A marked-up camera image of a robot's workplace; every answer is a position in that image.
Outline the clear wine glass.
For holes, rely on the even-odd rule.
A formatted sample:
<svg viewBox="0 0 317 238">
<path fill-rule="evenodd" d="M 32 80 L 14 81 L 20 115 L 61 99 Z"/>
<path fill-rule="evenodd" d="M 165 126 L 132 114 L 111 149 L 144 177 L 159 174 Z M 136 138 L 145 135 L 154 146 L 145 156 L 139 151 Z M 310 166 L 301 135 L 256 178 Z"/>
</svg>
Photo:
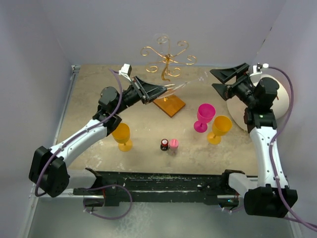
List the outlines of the clear wine glass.
<svg viewBox="0 0 317 238">
<path fill-rule="evenodd" d="M 169 54 L 170 52 L 170 38 L 165 33 L 156 33 L 154 35 L 154 42 L 158 46 L 158 52 L 161 55 Z"/>
<path fill-rule="evenodd" d="M 179 91 L 180 89 L 182 89 L 188 85 L 193 85 L 193 84 L 197 84 L 197 83 L 207 83 L 208 79 L 209 79 L 208 76 L 204 75 L 204 76 L 199 76 L 198 78 L 190 80 L 190 81 L 166 84 L 166 85 L 164 85 L 164 87 L 166 87 L 167 91 L 165 93 L 163 93 L 163 95 L 161 97 L 166 98 L 166 97 L 169 97 L 171 95 L 174 95 L 177 91 Z"/>
</svg>

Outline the pink wine glass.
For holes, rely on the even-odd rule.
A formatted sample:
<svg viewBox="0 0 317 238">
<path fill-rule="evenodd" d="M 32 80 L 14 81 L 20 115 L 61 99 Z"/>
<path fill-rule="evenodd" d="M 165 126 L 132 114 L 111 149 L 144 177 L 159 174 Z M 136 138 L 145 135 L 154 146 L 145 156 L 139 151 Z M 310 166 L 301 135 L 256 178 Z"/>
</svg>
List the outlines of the pink wine glass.
<svg viewBox="0 0 317 238">
<path fill-rule="evenodd" d="M 211 104 L 204 103 L 198 107 L 197 121 L 194 122 L 194 130 L 198 133 L 206 132 L 208 123 L 211 122 L 216 114 L 215 107 Z"/>
</svg>

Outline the yellow wine glass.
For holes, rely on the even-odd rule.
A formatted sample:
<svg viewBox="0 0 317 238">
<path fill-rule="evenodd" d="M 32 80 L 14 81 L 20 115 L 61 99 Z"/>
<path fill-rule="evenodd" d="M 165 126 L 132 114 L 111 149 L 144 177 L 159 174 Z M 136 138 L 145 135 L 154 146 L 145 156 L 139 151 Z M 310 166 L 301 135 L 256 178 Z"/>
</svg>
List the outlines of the yellow wine glass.
<svg viewBox="0 0 317 238">
<path fill-rule="evenodd" d="M 117 142 L 120 151 L 128 152 L 132 149 L 133 143 L 130 139 L 130 128 L 127 124 L 120 123 L 111 134 Z"/>
<path fill-rule="evenodd" d="M 211 132 L 207 135 L 207 140 L 210 144 L 218 145 L 221 138 L 227 134 L 232 128 L 232 121 L 227 116 L 217 116 L 211 127 Z"/>
</svg>

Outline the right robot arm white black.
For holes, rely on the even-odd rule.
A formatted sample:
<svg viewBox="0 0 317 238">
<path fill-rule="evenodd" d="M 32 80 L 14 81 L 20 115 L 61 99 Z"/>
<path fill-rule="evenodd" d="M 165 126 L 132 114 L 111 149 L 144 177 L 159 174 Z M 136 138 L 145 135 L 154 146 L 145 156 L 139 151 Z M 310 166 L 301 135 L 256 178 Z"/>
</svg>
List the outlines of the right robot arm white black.
<svg viewBox="0 0 317 238">
<path fill-rule="evenodd" d="M 257 181 L 244 173 L 227 171 L 227 178 L 220 182 L 226 194 L 236 191 L 243 198 L 248 215 L 284 218 L 296 203 L 298 194 L 290 189 L 284 175 L 277 148 L 277 122 L 272 106 L 277 98 L 279 84 L 272 76 L 261 77 L 268 64 L 257 64 L 253 73 L 243 63 L 227 69 L 212 69 L 210 73 L 219 81 L 212 84 L 225 101 L 237 97 L 246 105 L 244 123 L 256 151 L 258 162 Z"/>
</svg>

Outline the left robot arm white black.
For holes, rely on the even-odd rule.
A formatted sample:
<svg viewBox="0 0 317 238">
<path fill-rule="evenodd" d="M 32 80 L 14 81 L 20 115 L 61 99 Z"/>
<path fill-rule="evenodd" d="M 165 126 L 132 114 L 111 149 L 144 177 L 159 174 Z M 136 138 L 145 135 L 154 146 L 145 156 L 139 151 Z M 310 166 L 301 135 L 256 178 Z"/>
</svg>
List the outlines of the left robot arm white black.
<svg viewBox="0 0 317 238">
<path fill-rule="evenodd" d="M 74 188 L 84 188 L 90 194 L 101 191 L 102 182 L 94 171 L 70 171 L 69 165 L 93 144 L 115 131 L 122 121 L 119 113 L 138 101 L 151 103 L 167 91 L 165 86 L 146 83 L 136 76 L 130 80 L 126 90 L 121 87 L 119 85 L 119 89 L 115 89 L 109 86 L 101 91 L 97 112 L 78 132 L 51 148 L 41 146 L 36 149 L 29 180 L 36 185 L 37 197 L 42 196 L 40 189 L 50 197 Z"/>
</svg>

